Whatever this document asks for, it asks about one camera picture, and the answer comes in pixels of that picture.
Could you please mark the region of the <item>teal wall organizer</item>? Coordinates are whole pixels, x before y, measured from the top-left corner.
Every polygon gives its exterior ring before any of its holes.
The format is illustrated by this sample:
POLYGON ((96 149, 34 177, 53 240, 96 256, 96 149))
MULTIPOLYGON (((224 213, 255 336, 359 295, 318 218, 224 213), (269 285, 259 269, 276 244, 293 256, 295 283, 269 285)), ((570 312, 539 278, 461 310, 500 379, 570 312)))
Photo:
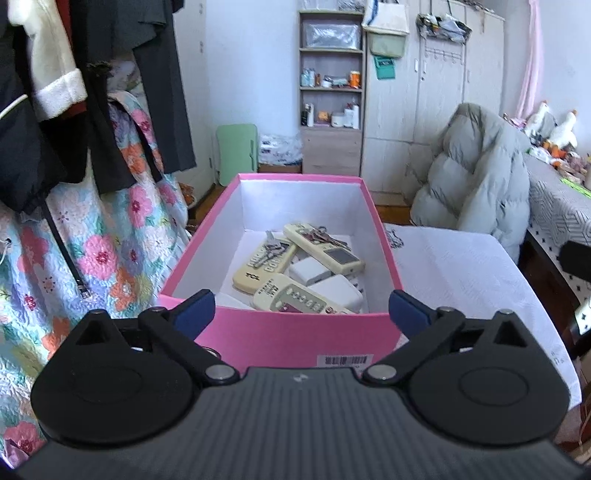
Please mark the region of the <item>teal wall organizer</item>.
POLYGON ((377 80, 396 79, 396 60, 392 57, 374 55, 377 80))

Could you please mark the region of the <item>cream remote front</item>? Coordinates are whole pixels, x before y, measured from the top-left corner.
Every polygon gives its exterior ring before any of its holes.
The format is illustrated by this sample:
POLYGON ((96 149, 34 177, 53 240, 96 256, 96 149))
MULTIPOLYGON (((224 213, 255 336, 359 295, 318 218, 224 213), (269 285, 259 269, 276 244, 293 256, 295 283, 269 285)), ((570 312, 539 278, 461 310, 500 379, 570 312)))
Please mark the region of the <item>cream remote front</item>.
POLYGON ((276 273, 270 276, 252 296, 252 308, 273 313, 301 313, 318 315, 348 315, 352 310, 294 282, 289 276, 276 273))

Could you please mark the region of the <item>cream remote with screen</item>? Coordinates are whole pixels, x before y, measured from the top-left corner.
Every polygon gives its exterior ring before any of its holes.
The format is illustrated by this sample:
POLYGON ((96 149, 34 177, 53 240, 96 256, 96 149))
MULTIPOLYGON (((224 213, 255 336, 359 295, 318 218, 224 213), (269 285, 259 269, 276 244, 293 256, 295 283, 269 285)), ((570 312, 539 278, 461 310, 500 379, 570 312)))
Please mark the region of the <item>cream remote with screen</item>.
POLYGON ((318 260, 335 275, 356 275, 365 270, 366 264, 358 256, 353 254, 349 244, 332 237, 332 244, 314 244, 308 242, 303 236, 297 233, 298 227, 308 223, 290 223, 283 227, 283 235, 288 240, 301 248, 304 252, 318 260))

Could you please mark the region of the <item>white jar on shelf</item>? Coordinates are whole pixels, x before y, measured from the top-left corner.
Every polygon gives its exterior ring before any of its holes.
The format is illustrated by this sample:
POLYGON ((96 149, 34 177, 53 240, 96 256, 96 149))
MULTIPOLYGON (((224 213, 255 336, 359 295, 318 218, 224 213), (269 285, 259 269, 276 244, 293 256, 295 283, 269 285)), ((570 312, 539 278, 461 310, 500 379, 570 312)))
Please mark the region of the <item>white jar on shelf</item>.
POLYGON ((332 113, 331 126, 332 128, 344 128, 346 121, 346 114, 342 112, 332 113))

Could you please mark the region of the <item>white printed table cloth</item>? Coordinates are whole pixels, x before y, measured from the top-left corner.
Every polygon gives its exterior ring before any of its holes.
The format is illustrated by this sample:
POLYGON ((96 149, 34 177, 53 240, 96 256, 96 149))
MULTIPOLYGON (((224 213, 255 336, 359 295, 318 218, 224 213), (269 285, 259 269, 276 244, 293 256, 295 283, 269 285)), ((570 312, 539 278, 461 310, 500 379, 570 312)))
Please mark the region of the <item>white printed table cloth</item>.
POLYGON ((428 227, 384 225, 403 289, 435 309, 454 307, 469 318, 517 313, 570 391, 571 409, 582 402, 581 384, 550 316, 517 264, 490 235, 428 227))

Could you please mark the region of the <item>white rectangular box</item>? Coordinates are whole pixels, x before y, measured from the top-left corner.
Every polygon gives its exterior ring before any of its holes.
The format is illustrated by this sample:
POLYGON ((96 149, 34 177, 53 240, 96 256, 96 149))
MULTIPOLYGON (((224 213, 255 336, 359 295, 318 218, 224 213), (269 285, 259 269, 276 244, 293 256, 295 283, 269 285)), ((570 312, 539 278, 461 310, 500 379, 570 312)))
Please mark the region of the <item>white rectangular box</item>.
POLYGON ((360 313, 363 309, 363 289, 358 283, 349 281, 345 276, 333 275, 312 284, 310 289, 353 313, 360 313))

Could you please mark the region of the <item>white fleece cuff garment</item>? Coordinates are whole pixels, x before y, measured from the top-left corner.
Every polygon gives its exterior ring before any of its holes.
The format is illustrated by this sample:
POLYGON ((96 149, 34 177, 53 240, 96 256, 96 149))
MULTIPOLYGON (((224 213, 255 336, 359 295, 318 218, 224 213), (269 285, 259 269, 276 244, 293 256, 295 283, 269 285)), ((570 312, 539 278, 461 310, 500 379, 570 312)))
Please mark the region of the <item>white fleece cuff garment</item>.
POLYGON ((82 74, 77 68, 50 81, 35 76, 32 79, 33 104, 39 121, 54 119, 87 98, 82 74))

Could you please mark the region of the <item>cream TCL remote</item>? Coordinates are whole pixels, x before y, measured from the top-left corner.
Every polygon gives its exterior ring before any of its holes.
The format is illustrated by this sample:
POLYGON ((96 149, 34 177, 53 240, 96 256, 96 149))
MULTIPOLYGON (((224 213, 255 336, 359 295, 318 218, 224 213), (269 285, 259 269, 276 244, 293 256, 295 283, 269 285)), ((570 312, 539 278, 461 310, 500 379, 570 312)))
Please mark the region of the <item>cream TCL remote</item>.
POLYGON ((273 274, 283 274, 297 253, 297 246, 287 239, 279 240, 280 247, 264 241, 232 277, 236 290, 253 295, 273 274))

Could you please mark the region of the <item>key bunch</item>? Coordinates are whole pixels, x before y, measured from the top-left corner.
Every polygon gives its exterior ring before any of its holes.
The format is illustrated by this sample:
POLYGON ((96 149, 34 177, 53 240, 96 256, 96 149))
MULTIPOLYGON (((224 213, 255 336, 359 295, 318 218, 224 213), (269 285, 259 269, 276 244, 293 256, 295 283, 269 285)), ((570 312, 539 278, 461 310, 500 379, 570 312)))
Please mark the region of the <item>key bunch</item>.
POLYGON ((332 244, 332 237, 322 228, 305 224, 298 227, 297 233, 314 244, 332 244))

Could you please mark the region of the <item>orange bottle on shelf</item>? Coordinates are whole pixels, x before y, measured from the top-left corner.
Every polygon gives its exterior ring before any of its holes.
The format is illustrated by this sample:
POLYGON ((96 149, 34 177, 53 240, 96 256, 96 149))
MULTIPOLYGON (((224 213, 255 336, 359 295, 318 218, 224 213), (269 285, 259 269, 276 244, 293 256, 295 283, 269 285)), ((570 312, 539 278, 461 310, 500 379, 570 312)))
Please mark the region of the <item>orange bottle on shelf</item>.
POLYGON ((361 72, 351 71, 349 72, 349 88, 360 89, 361 87, 361 72))

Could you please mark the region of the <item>pack of white packages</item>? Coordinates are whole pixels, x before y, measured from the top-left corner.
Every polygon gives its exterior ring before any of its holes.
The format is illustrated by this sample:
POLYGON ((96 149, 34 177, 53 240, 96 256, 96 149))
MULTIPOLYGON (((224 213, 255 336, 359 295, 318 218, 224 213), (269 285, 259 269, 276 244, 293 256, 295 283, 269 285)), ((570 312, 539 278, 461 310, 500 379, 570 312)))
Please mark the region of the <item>pack of white packages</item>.
POLYGON ((301 136, 262 134, 259 137, 259 164, 270 166, 301 165, 301 136))

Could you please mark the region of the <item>pink cardboard shoe box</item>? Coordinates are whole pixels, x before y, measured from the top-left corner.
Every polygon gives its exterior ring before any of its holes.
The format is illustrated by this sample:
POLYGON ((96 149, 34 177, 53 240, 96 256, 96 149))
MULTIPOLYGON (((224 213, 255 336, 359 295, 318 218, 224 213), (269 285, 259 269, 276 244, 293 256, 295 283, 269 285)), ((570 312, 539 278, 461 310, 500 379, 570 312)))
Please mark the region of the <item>pink cardboard shoe box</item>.
POLYGON ((388 313, 402 283, 385 228, 358 177, 240 174, 192 236, 162 287, 158 303, 173 308, 201 289, 249 304, 231 278, 266 237, 291 222, 325 227, 366 264, 363 307, 353 315, 271 313, 218 306, 197 343, 243 371, 249 367, 363 366, 391 353, 402 337, 388 313))

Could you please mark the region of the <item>white goose plush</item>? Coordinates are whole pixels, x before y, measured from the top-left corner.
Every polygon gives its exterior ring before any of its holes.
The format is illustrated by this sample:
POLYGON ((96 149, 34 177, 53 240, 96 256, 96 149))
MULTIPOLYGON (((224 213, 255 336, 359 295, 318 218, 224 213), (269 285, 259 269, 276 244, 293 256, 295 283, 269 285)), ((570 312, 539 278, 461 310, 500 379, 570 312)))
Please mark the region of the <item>white goose plush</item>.
POLYGON ((567 113, 566 119, 552 130, 548 138, 549 143, 561 150, 569 146, 576 148, 578 146, 578 141, 574 134, 576 123, 577 111, 571 110, 567 113))

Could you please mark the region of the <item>dark hanging garment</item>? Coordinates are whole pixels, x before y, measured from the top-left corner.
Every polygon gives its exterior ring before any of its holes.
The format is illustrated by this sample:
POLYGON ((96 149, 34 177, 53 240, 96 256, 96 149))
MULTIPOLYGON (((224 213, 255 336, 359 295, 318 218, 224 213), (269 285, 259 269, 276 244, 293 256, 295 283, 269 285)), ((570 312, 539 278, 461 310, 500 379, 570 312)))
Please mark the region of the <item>dark hanging garment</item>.
POLYGON ((108 77, 130 56, 139 70, 165 174, 197 165, 186 112, 174 14, 181 1, 4 1, 1 4, 1 202, 30 214, 60 183, 93 170, 99 193, 135 179, 116 144, 108 77), (79 69, 87 98, 39 121, 33 79, 79 69))

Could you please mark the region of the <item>white power adapter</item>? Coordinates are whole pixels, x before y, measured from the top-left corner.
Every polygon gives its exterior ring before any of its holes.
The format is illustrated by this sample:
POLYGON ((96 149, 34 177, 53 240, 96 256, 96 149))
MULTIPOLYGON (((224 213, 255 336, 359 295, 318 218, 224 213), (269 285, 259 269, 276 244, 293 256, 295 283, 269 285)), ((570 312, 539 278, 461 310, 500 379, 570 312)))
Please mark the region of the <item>white power adapter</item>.
POLYGON ((315 258, 307 257, 288 267, 287 274, 295 282, 304 286, 314 285, 332 276, 332 271, 315 258))

